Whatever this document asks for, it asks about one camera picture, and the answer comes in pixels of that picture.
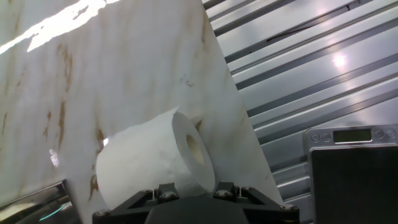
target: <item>bolt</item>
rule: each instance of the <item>bolt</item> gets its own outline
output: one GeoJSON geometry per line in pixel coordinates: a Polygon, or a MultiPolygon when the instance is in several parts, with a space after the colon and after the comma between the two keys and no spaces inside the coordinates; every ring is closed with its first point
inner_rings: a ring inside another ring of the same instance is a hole
{"type": "Polygon", "coordinates": [[[174,192],[166,192],[164,194],[162,194],[163,198],[174,198],[175,196],[177,196],[174,192]]]}
{"type": "Polygon", "coordinates": [[[149,192],[152,193],[152,190],[151,189],[144,189],[144,190],[141,190],[140,192],[141,193],[149,193],[149,192]]]}
{"type": "Polygon", "coordinates": [[[216,194],[217,196],[220,196],[220,197],[229,197],[229,196],[232,196],[231,192],[229,192],[229,191],[227,191],[227,190],[218,190],[218,191],[215,192],[215,194],[216,194]]]}
{"type": "Polygon", "coordinates": [[[252,187],[242,187],[243,190],[253,190],[252,187]]]}
{"type": "Polygon", "coordinates": [[[101,209],[101,210],[95,212],[95,215],[97,215],[99,217],[103,217],[103,216],[109,215],[110,213],[111,213],[111,210],[109,210],[109,209],[101,209]]]}
{"type": "Polygon", "coordinates": [[[297,206],[294,206],[292,204],[284,204],[281,205],[280,208],[285,211],[296,211],[299,209],[297,206]]]}

